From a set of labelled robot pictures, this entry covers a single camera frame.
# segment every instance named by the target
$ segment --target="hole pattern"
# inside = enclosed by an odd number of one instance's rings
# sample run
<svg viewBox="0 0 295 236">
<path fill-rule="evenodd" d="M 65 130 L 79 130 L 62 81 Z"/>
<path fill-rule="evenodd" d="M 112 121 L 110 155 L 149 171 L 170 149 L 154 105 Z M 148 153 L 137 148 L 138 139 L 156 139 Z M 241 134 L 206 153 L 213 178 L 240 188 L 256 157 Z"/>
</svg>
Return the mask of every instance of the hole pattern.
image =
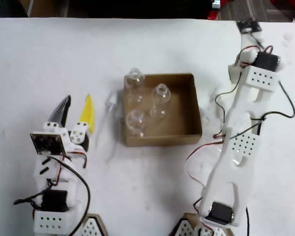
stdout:
<svg viewBox="0 0 295 236">
<path fill-rule="evenodd" d="M 82 236 L 100 236 L 100 230 L 95 219 L 88 219 L 82 230 Z"/>
<path fill-rule="evenodd" d="M 188 221 L 182 221 L 181 224 L 179 225 L 175 236 L 191 236 L 193 235 L 193 229 L 190 226 Z"/>
<path fill-rule="evenodd" d="M 239 136 L 238 140 L 233 143 L 232 150 L 236 151 L 237 153 L 250 156 L 252 154 L 255 141 L 256 138 L 253 138 L 247 134 L 243 134 Z"/>
<path fill-rule="evenodd" d="M 257 78 L 251 78 L 251 81 L 257 81 L 258 83 L 262 83 L 263 85 L 271 85 L 271 83 L 268 81 L 267 75 L 262 73 L 257 74 L 256 72 L 254 72 L 254 75 L 256 75 Z"/>
<path fill-rule="evenodd" d="M 41 229 L 45 228 L 50 230 L 51 228 L 52 230 L 56 230 L 55 232 L 61 229 L 61 225 L 60 225 L 60 221 L 62 220 L 61 218 L 41 216 L 39 217 L 39 220 L 40 220 L 39 227 Z"/>
</svg>

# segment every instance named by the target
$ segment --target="black wire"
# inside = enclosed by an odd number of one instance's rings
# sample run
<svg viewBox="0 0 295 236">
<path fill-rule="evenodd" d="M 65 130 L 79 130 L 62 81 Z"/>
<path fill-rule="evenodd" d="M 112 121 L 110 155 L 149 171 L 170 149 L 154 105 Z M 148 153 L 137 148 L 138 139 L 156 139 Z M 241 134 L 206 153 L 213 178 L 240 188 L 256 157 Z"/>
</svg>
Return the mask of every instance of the black wire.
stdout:
<svg viewBox="0 0 295 236">
<path fill-rule="evenodd" d="M 259 39 L 257 39 L 253 34 L 252 32 L 249 32 L 250 36 L 256 41 L 256 43 L 259 45 L 259 47 L 262 48 L 262 50 L 264 50 L 264 46 L 262 45 L 262 43 L 259 41 Z"/>
<path fill-rule="evenodd" d="M 238 84 L 239 84 L 240 78 L 241 78 L 241 72 L 240 72 L 240 74 L 239 74 L 239 79 L 238 79 L 238 81 L 237 81 L 235 87 L 234 87 L 231 91 L 220 93 L 220 94 L 218 94 L 218 95 L 215 97 L 215 100 L 214 100 L 215 103 L 216 103 L 216 104 L 217 104 L 217 105 L 223 110 L 223 123 L 225 123 L 225 109 L 224 109 L 224 107 L 222 107 L 222 106 L 217 102 L 217 98 L 218 98 L 219 96 L 221 96 L 221 95 L 225 95 L 225 94 L 229 94 L 229 93 L 234 92 L 235 89 L 238 87 Z"/>
<path fill-rule="evenodd" d="M 260 122 L 258 122 L 258 123 L 256 123 L 256 124 L 250 126 L 248 129 L 245 129 L 245 130 L 242 131 L 241 133 L 238 133 L 238 134 L 236 134 L 236 135 L 230 137 L 230 139 L 236 138 L 237 136 L 242 135 L 243 133 L 246 133 L 248 130 L 251 130 L 252 128 L 256 127 L 257 125 L 260 125 L 262 122 L 263 122 L 263 120 L 261 120 Z"/>
<path fill-rule="evenodd" d="M 196 208 L 196 204 L 201 201 L 202 197 L 200 197 L 194 204 L 192 204 L 193 208 L 196 210 L 196 212 L 199 214 L 198 209 Z"/>
<path fill-rule="evenodd" d="M 290 96 L 288 95 L 288 93 L 287 93 L 286 90 L 284 89 L 284 87 L 283 87 L 281 81 L 279 81 L 279 85 L 280 85 L 282 91 L 284 92 L 284 94 L 286 95 L 287 99 L 288 99 L 289 102 L 290 102 L 290 105 L 291 105 L 292 110 L 293 110 L 293 114 L 290 116 L 290 115 L 287 115 L 287 114 L 282 113 L 282 112 L 278 112 L 278 111 L 270 111 L 270 112 L 266 112 L 266 113 L 264 113 L 264 114 L 262 115 L 261 118 L 259 118 L 259 119 L 257 119 L 257 118 L 252 118 L 252 120 L 262 120 L 262 121 L 264 121 L 264 120 L 266 119 L 266 117 L 267 117 L 268 115 L 271 115 L 271 114 L 278 114 L 278 115 L 284 116 L 284 117 L 286 117 L 286 118 L 294 118 L 294 117 L 295 117 L 295 106 L 294 106 L 294 104 L 293 104 L 293 102 L 292 102 Z M 261 132 L 261 123 L 260 123 L 259 126 L 258 126 L 257 134 L 260 135 L 260 132 Z"/>
<path fill-rule="evenodd" d="M 52 157 L 52 156 L 48 156 L 48 158 L 50 159 L 53 159 L 55 161 L 57 161 L 59 164 L 61 164 L 63 167 L 67 168 L 68 170 L 70 170 L 73 174 L 75 174 L 81 181 L 82 183 L 85 185 L 87 191 L 88 191 L 88 203 L 87 203 L 87 206 L 85 208 L 85 211 L 84 211 L 84 214 L 80 220 L 80 222 L 77 224 L 77 226 L 73 229 L 73 231 L 69 234 L 69 236 L 73 236 L 77 230 L 79 229 L 79 227 L 82 225 L 82 223 L 84 222 L 87 214 L 88 214 L 88 211 L 89 211 L 89 204 L 90 204 L 90 189 L 89 189 L 89 185 L 88 183 L 83 179 L 83 177 L 77 173 L 74 169 L 72 169 L 70 166 L 68 166 L 67 164 L 63 163 L 62 161 Z"/>
<path fill-rule="evenodd" d="M 247 216 L 247 236 L 249 236 L 250 231 L 250 222 L 249 222 L 249 213 L 248 213 L 248 207 L 246 207 L 246 216 Z"/>
<path fill-rule="evenodd" d="M 34 198 L 43 195 L 45 192 L 49 191 L 51 189 L 50 182 L 48 181 L 48 187 L 44 189 L 43 191 L 36 193 L 35 195 L 32 195 L 25 199 L 17 199 L 13 202 L 13 205 L 18 205 L 22 203 L 30 203 L 34 209 L 39 209 L 39 206 L 36 204 L 36 202 L 33 200 Z"/>
</svg>

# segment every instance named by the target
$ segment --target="perforated plate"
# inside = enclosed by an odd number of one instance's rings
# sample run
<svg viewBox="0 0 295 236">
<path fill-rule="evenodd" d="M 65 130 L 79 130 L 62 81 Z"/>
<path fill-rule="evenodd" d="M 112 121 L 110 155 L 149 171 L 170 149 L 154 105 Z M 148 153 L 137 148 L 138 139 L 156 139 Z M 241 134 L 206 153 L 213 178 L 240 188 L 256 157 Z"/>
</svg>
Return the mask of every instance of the perforated plate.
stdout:
<svg viewBox="0 0 295 236">
<path fill-rule="evenodd" d="M 95 219 L 87 220 L 82 229 L 82 236 L 103 236 Z"/>
<path fill-rule="evenodd" d="M 193 229 L 187 220 L 182 220 L 180 223 L 175 236 L 192 236 Z"/>
<path fill-rule="evenodd" d="M 68 234 L 71 212 L 36 211 L 34 232 L 40 234 Z"/>
<path fill-rule="evenodd" d="M 257 149 L 259 136 L 255 134 L 242 134 L 238 137 L 231 139 L 232 150 L 244 155 L 253 156 Z"/>
<path fill-rule="evenodd" d="M 212 227 L 212 229 L 214 230 L 214 236 L 227 236 L 226 233 L 221 228 Z M 202 227 L 197 226 L 195 228 L 194 236 L 212 236 L 212 234 L 213 234 L 212 230 L 209 230 L 208 228 L 204 226 Z"/>
<path fill-rule="evenodd" d="M 254 66 L 249 66 L 245 69 L 243 79 L 246 80 L 246 84 L 254 88 L 264 89 L 272 92 L 275 91 L 278 84 L 276 73 Z"/>
</svg>

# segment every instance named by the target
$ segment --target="red wire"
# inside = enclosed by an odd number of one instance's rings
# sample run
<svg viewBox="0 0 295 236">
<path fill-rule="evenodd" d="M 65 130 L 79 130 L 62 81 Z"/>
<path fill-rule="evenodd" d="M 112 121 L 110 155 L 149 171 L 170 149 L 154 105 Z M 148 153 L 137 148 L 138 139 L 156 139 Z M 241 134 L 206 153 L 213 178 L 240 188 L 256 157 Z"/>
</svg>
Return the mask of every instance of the red wire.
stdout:
<svg viewBox="0 0 295 236">
<path fill-rule="evenodd" d="M 196 149 L 193 150 L 192 153 L 189 154 L 189 156 L 187 157 L 187 159 L 185 160 L 185 162 L 188 161 L 188 159 L 189 159 L 189 158 L 190 158 L 190 157 L 191 157 L 196 151 L 198 151 L 200 148 L 203 148 L 203 147 L 205 147 L 205 146 L 215 145 L 215 144 L 222 144 L 222 143 L 224 143 L 224 141 L 218 141 L 218 142 L 213 142 L 213 143 L 203 144 L 203 145 L 197 147 Z"/>
<path fill-rule="evenodd" d="M 269 48 L 271 48 L 271 51 L 269 52 L 269 53 L 271 54 L 271 53 L 272 53 L 272 51 L 273 51 L 273 46 L 272 46 L 272 45 L 270 45 L 270 46 L 267 46 L 267 47 L 265 48 L 264 52 L 266 52 L 266 53 L 267 53 L 267 50 L 268 50 Z"/>
<path fill-rule="evenodd" d="M 85 169 L 87 167 L 88 157 L 87 157 L 87 155 L 84 152 L 82 152 L 82 151 L 70 151 L 68 153 L 84 155 L 84 165 L 83 165 L 83 168 Z"/>
<path fill-rule="evenodd" d="M 197 147 L 195 150 L 193 150 L 192 153 L 189 154 L 189 156 L 188 156 L 187 159 L 185 160 L 185 166 L 184 166 L 184 167 L 186 168 L 186 163 L 187 163 L 187 161 L 189 160 L 189 158 L 190 158 L 190 157 L 191 157 L 196 151 L 198 151 L 200 148 L 203 148 L 203 147 L 205 147 L 205 146 L 215 145 L 215 144 L 222 144 L 222 143 L 224 143 L 224 141 L 219 141 L 219 142 L 214 142 L 214 143 L 203 144 L 203 145 Z M 204 185 L 201 181 L 199 181 L 199 180 L 197 180 L 196 178 L 192 177 L 192 176 L 191 176 L 189 173 L 187 173 L 187 172 L 186 172 L 186 174 L 187 174 L 191 179 L 193 179 L 194 181 L 200 183 L 203 187 L 205 187 L 205 185 Z"/>
<path fill-rule="evenodd" d="M 61 168 L 61 165 L 60 165 L 60 169 L 59 169 L 58 176 L 57 176 L 57 182 L 56 182 L 55 186 L 57 186 L 58 183 L 59 183 L 61 170 L 62 170 L 62 168 Z"/>
<path fill-rule="evenodd" d="M 203 224 L 205 227 L 207 227 L 209 230 L 211 230 L 211 231 L 212 231 L 212 235 L 211 235 L 211 236 L 214 236 L 214 230 L 213 230 L 211 227 L 209 227 L 208 225 L 206 225 L 205 223 L 202 222 L 202 224 Z"/>
</svg>

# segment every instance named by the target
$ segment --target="small glass bottle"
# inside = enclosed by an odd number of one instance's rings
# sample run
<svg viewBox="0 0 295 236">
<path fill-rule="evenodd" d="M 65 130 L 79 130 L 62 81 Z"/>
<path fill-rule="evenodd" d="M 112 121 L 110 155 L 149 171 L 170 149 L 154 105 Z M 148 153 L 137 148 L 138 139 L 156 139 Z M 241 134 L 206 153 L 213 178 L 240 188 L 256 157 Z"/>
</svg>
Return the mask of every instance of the small glass bottle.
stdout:
<svg viewBox="0 0 295 236">
<path fill-rule="evenodd" d="M 165 84 L 159 84 L 152 92 L 152 108 L 149 112 L 153 118 L 163 118 L 171 99 L 171 92 Z"/>
<path fill-rule="evenodd" d="M 129 112 L 126 117 L 126 126 L 133 136 L 143 137 L 146 128 L 144 113 L 138 109 Z"/>
<path fill-rule="evenodd" d="M 144 74 L 137 68 L 131 69 L 125 76 L 125 85 L 128 90 L 128 102 L 140 103 L 143 100 L 144 80 Z"/>
</svg>

